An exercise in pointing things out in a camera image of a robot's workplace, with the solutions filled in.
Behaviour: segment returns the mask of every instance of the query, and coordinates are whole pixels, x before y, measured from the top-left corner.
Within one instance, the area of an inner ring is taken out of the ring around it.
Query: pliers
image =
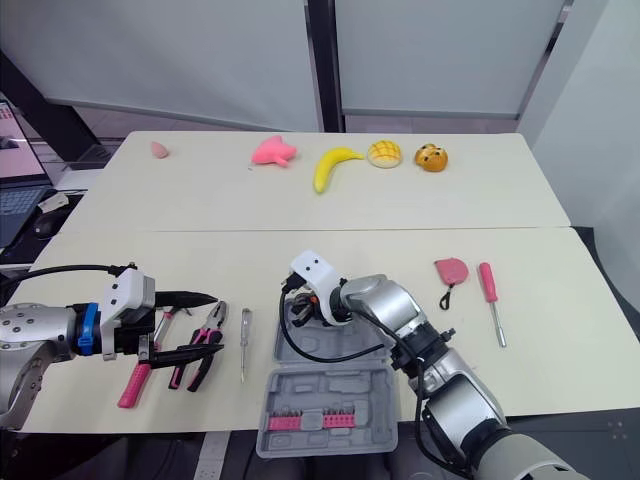
[[[213,345],[220,343],[222,340],[222,332],[220,331],[220,327],[227,318],[227,302],[220,300],[216,306],[209,312],[207,315],[207,321],[204,323],[202,327],[193,331],[193,335],[191,336],[191,341],[189,345],[197,345],[197,344],[208,344]],[[198,390],[198,387],[206,377],[207,372],[211,368],[211,364],[213,363],[213,354],[208,355],[202,359],[200,362],[200,366],[198,367],[198,371],[194,375],[191,383],[187,387],[187,390],[190,392],[195,392]],[[180,387],[180,381],[182,380],[182,375],[184,374],[184,370],[186,368],[186,364],[178,365],[173,369],[173,374],[171,375],[171,380],[169,381],[169,388],[171,390],[177,390]]]

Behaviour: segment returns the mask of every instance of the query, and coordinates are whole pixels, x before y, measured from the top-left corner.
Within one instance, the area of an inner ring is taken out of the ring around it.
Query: laptop screen
[[[48,181],[9,104],[0,101],[0,185]]]

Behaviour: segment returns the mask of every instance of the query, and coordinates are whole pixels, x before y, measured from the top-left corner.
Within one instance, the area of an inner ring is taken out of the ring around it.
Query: laptop
[[[50,188],[11,107],[0,100],[0,248],[11,244]]]

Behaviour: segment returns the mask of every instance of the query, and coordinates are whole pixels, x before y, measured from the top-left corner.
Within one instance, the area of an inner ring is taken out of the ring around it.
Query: computer mouse
[[[53,212],[43,213],[33,224],[33,234],[40,240],[53,237],[71,213],[68,208],[59,208]]]

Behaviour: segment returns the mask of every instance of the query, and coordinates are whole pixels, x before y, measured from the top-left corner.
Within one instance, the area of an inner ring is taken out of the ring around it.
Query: pink toy
[[[165,158],[169,156],[169,150],[158,142],[151,142],[151,153],[156,158]]]
[[[260,144],[251,156],[251,161],[257,165],[265,163],[277,163],[281,167],[288,167],[287,160],[292,159],[296,154],[296,147],[287,145],[282,141],[280,135],[267,138]]]
[[[451,290],[455,285],[464,282],[469,276],[469,269],[462,260],[457,258],[447,258],[445,260],[436,260],[436,270],[440,274],[440,278],[448,285],[447,293],[440,299],[440,308],[449,310],[449,300],[451,299]]]

